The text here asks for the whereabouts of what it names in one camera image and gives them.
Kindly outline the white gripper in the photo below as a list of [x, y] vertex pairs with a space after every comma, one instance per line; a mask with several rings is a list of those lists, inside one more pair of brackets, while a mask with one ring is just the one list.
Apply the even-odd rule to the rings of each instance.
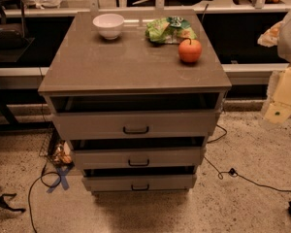
[[[279, 21], [265, 31], [257, 40], [263, 47], [273, 47], [278, 43], [282, 22]], [[261, 109], [259, 124], [266, 129], [281, 126], [291, 116], [291, 63], [278, 74], [275, 91], [271, 101], [267, 100]]]

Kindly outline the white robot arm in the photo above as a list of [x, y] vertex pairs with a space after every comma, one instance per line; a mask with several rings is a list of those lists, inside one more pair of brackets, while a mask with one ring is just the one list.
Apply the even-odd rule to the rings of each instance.
[[277, 46], [277, 54], [288, 62], [283, 71], [273, 71], [267, 88], [267, 100], [261, 110], [260, 123], [278, 126], [291, 116], [291, 11], [264, 34], [257, 43], [264, 47]]

